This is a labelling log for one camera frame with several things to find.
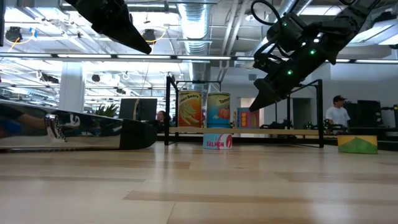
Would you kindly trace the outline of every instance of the blue can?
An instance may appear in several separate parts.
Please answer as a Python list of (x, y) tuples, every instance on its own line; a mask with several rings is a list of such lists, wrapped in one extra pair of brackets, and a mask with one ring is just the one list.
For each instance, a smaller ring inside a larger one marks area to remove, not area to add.
[(230, 128), (229, 93), (209, 93), (207, 97), (207, 128)]

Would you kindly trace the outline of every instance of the wooden floor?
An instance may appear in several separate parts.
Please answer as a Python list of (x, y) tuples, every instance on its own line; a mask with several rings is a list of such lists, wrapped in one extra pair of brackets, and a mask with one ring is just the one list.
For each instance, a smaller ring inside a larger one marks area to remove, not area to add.
[(398, 153), (159, 142), (0, 154), (1, 224), (398, 223)]

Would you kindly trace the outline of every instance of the ceiling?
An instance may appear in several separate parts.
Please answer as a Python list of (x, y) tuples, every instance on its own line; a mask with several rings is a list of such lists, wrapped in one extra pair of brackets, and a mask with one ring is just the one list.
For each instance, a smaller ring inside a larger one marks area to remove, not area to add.
[[(184, 38), (181, 28), (180, 16), (176, 11), (175, 2), (187, 2), (190, 0), (169, 1), (171, 12), (153, 12), (153, 8), (164, 6), (163, 1), (126, 1), (129, 6), (133, 24), (139, 32), (146, 29), (154, 29), (158, 41), (152, 46), (152, 55), (185, 55)], [(16, 44), (5, 41), (2, 52), (15, 53), (45, 53), (45, 54), (141, 54), (140, 52), (125, 47), (112, 41), (104, 35), (96, 33), (91, 24), (81, 17), (73, 8), (58, 1), (49, 0), (28, 0), (7, 1), (5, 15), (6, 30), (10, 27), (20, 27), (23, 44)], [(236, 37), (231, 32), (227, 46), (231, 46), (231, 55), (244, 56), (255, 49), (263, 40), (262, 24), (250, 20), (249, 6), (251, 1), (221, 0), (208, 1), (217, 2), (211, 4), (210, 13), (210, 34), (206, 40), (210, 43), (210, 55), (222, 55), (221, 49), (224, 42), (224, 35), (227, 31), (231, 7), (238, 4), (236, 16), (232, 29), (239, 26)], [(306, 23), (331, 19), (339, 13), (344, 6), (337, 4), (336, 0), (313, 0), (301, 15)], [(281, 2), (273, 1), (276, 8)], [(393, 9), (395, 0), (381, 1), (377, 12), (386, 9)], [(238, 12), (244, 7), (244, 19), (238, 24)], [(263, 15), (271, 13), (262, 5), (256, 6), (256, 12)], [(364, 28), (349, 45), (343, 49), (339, 58), (385, 58), (390, 56), (391, 49), (386, 44), (398, 44), (398, 22), (396, 20), (376, 23), (374, 27)], [(101, 104), (109, 98), (151, 96), (159, 97), (160, 104), (165, 96), (165, 78), (173, 75), (176, 80), (191, 80), (188, 63), (181, 62), (127, 62), (127, 61), (84, 61), (86, 79), (86, 107), (94, 104)], [(34, 101), (47, 97), (48, 105), (56, 106), (59, 97), (59, 85), (43, 83), (39, 80), (41, 73), (51, 75), (61, 80), (63, 62), (59, 60), (23, 60), (20, 58), (3, 58), (0, 60), (1, 79), (4, 84), (30, 85), (24, 88), (2, 88), (2, 93)], [(217, 80), (220, 67), (217, 63), (211, 64), (211, 79)], [(239, 84), (242, 77), (245, 82), (249, 73), (257, 74), (257, 77), (264, 76), (259, 70), (247, 70), (242, 66), (231, 63), (228, 72), (224, 76), (228, 83)], [(91, 76), (100, 75), (100, 82), (93, 82)], [(118, 86), (126, 91), (125, 95), (116, 92), (113, 86)], [(146, 88), (153, 87), (158, 90), (150, 91)]]

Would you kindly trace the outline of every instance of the van beans can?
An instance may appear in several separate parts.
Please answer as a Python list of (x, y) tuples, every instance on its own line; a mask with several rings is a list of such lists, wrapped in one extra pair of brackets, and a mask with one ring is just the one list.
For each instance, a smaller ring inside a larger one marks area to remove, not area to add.
[(201, 128), (201, 92), (180, 91), (178, 93), (178, 126)]
[(229, 93), (209, 93), (207, 98), (207, 128), (230, 128)]

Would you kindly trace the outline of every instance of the man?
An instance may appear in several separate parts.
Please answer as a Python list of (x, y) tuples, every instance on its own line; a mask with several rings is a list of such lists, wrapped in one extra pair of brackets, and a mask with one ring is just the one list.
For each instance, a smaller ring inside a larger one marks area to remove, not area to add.
[(347, 121), (350, 120), (347, 110), (343, 108), (345, 98), (341, 95), (333, 98), (333, 106), (326, 111), (326, 119), (330, 124), (340, 124), (348, 127)]

